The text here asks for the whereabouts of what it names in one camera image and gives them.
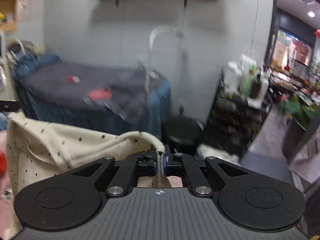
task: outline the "cream colored cloth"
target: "cream colored cloth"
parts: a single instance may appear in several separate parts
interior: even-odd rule
[[[159,152],[163,144],[145,132],[128,132],[120,136],[79,127],[28,119],[23,113],[8,116],[7,158],[13,195],[24,187],[56,174],[79,167],[102,157],[117,161],[153,146],[158,153],[158,173],[141,179],[144,187],[170,187],[161,174]],[[15,216],[12,235],[21,226]]]

